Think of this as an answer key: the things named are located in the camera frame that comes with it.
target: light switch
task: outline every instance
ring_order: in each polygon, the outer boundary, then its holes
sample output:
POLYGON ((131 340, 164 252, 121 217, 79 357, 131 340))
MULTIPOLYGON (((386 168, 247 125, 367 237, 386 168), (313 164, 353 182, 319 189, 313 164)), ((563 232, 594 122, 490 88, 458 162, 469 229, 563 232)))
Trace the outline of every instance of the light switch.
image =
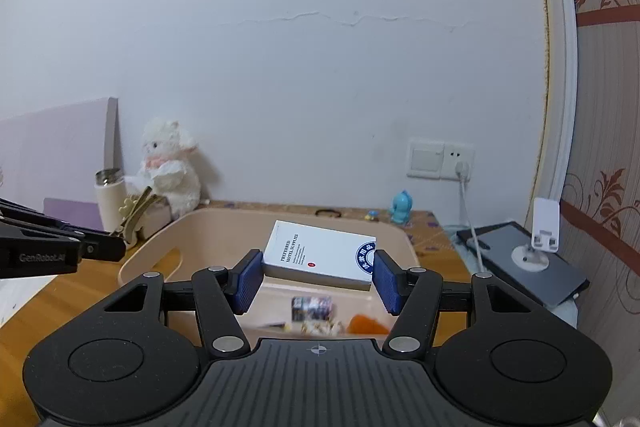
POLYGON ((444 143, 412 139, 409 142, 406 174, 438 179, 443 157, 444 143))

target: beige plastic basket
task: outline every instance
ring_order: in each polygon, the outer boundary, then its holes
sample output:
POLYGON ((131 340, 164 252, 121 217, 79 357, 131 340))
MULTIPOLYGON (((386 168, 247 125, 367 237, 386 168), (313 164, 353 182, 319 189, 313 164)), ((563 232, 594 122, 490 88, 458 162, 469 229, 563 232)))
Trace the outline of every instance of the beige plastic basket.
MULTIPOLYGON (((152 237, 122 266, 118 282, 124 285, 135 279, 175 250, 180 253, 180 261, 166 278, 167 281, 190 280, 194 272, 209 266, 232 267, 252 248, 264 250, 277 219, 371 235, 376 238, 376 247, 386 250, 401 267, 418 266, 414 248, 406 234, 385 223, 260 210, 203 208, 182 217, 152 237)), ((265 327, 273 323, 290 323, 291 299, 298 296, 331 297, 336 305, 335 316, 345 326, 358 313, 374 318, 388 328, 395 321, 386 313, 373 285, 369 291, 358 291, 265 277, 249 311, 238 317, 252 346, 255 346, 259 337, 299 337, 265 327)), ((180 331, 195 344, 200 343, 194 312, 171 312, 169 322, 171 328, 180 331)))

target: blue gripper pad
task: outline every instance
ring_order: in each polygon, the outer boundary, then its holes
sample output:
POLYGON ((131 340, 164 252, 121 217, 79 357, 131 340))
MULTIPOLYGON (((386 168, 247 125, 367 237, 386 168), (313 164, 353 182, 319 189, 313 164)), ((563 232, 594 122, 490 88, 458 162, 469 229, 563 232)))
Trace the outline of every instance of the blue gripper pad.
POLYGON ((386 311, 392 315, 399 315, 406 298, 402 297, 398 292, 396 275, 391 267, 386 265, 384 256, 379 255, 377 251, 373 257, 372 280, 373 286, 376 287, 386 311))
POLYGON ((238 274, 238 287, 236 292, 228 298, 229 305, 234 314, 242 315, 249 310, 249 306, 251 306, 251 303, 254 301, 255 294, 257 294, 258 289, 260 289, 262 279, 264 279, 262 252, 258 251, 238 274))

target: light blue cloth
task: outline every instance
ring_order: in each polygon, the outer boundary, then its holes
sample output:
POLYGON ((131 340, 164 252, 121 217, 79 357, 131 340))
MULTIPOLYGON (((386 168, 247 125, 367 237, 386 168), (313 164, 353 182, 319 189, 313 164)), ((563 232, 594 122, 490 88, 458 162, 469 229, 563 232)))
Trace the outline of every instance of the light blue cloth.
MULTIPOLYGON (((476 254, 470 251, 466 245, 463 245, 462 241, 459 240, 456 232, 458 230, 465 230, 468 227, 459 227, 456 225, 451 225, 448 227, 443 227, 444 232, 449 237, 451 244, 458 252, 460 259, 465 264, 466 269, 470 274, 474 274, 479 272, 478 260, 476 259, 476 254)), ((567 324, 577 328, 578 325, 578 306, 575 305, 575 301, 573 299, 567 299, 566 301, 560 303, 560 305, 555 308, 547 308, 551 311, 556 317, 564 320, 567 324)))

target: blue circular logo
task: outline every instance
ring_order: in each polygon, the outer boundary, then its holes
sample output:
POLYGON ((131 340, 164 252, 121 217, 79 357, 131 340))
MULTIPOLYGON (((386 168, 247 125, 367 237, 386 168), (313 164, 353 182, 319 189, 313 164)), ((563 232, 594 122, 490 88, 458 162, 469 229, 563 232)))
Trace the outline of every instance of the blue circular logo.
POLYGON ((367 272, 369 275, 373 273, 373 253, 375 251, 376 244, 372 242, 365 243, 356 252, 356 263, 363 272, 367 272))

